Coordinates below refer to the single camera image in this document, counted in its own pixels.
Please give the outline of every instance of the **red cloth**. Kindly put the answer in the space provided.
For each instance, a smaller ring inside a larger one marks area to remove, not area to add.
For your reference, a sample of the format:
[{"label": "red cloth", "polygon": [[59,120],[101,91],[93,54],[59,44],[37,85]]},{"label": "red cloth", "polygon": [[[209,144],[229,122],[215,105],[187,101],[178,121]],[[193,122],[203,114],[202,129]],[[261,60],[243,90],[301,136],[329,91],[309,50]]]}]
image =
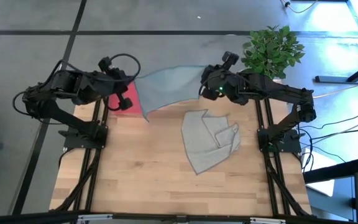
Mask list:
[{"label": "red cloth", "polygon": [[[140,107],[140,101],[139,97],[137,95],[135,83],[132,82],[128,85],[128,91],[124,93],[124,98],[130,98],[132,101],[133,106],[129,108],[128,110],[119,110],[119,111],[112,111],[114,114],[142,114],[142,108]],[[110,96],[110,107],[111,108],[117,108],[118,107],[118,97],[117,95],[111,95]]]}]

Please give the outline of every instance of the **potted plant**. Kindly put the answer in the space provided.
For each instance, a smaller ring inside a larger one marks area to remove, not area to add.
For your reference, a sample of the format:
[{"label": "potted plant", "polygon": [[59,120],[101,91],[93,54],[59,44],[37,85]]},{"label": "potted plant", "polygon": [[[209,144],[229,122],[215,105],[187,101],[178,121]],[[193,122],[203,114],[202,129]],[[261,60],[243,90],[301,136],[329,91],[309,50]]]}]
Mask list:
[{"label": "potted plant", "polygon": [[257,72],[271,79],[285,78],[285,68],[301,63],[304,46],[299,44],[289,26],[278,31],[278,26],[267,27],[267,30],[251,31],[251,41],[242,45],[244,57],[241,62],[248,67],[245,72]]}]

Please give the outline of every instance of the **wooden tabletop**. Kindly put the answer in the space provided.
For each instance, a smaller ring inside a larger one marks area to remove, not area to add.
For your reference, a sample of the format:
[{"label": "wooden tabletop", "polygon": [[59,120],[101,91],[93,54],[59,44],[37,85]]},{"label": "wooden tabletop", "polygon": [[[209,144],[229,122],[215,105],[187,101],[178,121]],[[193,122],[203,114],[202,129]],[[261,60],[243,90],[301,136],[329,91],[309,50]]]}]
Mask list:
[{"label": "wooden tabletop", "polygon": [[[287,106],[270,102],[277,123],[288,114]],[[90,120],[93,108],[94,104],[77,106],[74,115]],[[203,109],[215,116],[228,114],[230,125],[239,125],[241,146],[224,162],[196,175],[185,154],[181,125],[187,111]],[[265,165],[257,143],[259,124],[254,101],[240,106],[227,98],[201,98],[160,108],[148,118],[149,123],[140,115],[109,114],[108,143],[101,154],[93,212],[272,215]],[[83,154],[84,149],[75,149],[63,158],[50,208],[59,206],[73,190]],[[310,212],[299,161],[284,153],[281,159],[288,189]],[[283,213],[277,186],[276,194]]]}]

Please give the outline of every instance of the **crumpled gray cloth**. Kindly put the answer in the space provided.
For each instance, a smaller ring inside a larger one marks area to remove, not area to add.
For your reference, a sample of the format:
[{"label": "crumpled gray cloth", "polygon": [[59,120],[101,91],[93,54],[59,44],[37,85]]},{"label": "crumpled gray cloth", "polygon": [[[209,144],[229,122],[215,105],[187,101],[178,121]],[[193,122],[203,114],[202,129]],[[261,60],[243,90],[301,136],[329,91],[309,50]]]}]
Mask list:
[{"label": "crumpled gray cloth", "polygon": [[163,68],[135,79],[140,107],[147,115],[163,106],[185,100],[197,100],[201,75],[206,65]]},{"label": "crumpled gray cloth", "polygon": [[196,174],[218,165],[240,146],[238,125],[229,126],[226,116],[214,117],[208,110],[186,112],[181,133]]}]

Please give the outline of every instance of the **gray floor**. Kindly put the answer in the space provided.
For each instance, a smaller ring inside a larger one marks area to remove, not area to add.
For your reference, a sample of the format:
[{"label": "gray floor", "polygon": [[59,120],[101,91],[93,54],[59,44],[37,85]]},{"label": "gray floor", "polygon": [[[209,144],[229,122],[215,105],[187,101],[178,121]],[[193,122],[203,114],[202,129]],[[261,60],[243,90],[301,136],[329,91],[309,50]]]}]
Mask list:
[{"label": "gray floor", "polygon": [[[71,30],[80,0],[10,1],[0,0],[0,29]],[[293,2],[295,9],[309,2]],[[319,2],[310,11],[284,11],[279,0],[125,1],[88,0],[80,30],[257,30],[275,24],[290,25],[297,31],[358,31],[346,4]],[[83,70],[97,69],[98,61],[117,53],[135,55],[142,74],[173,65],[220,63],[224,51],[241,53],[247,39],[239,36],[77,36],[70,62]],[[316,95],[347,87],[313,82],[316,75],[348,76],[358,70],[358,38],[300,37],[306,55],[302,63],[286,70],[286,84],[315,90]],[[39,122],[16,113],[12,97],[46,79],[56,61],[63,57],[68,36],[0,36],[0,215],[9,213],[25,163],[30,154]],[[134,72],[127,60],[115,65]],[[240,70],[238,63],[232,70]],[[62,108],[73,110],[70,102]],[[358,114],[358,88],[316,99],[318,118],[311,125],[339,121]],[[310,130],[312,136],[342,131],[358,120]],[[24,212],[45,212],[57,174],[63,138],[50,126],[35,171]],[[358,133],[344,134],[317,144],[349,161],[358,158]]]}]

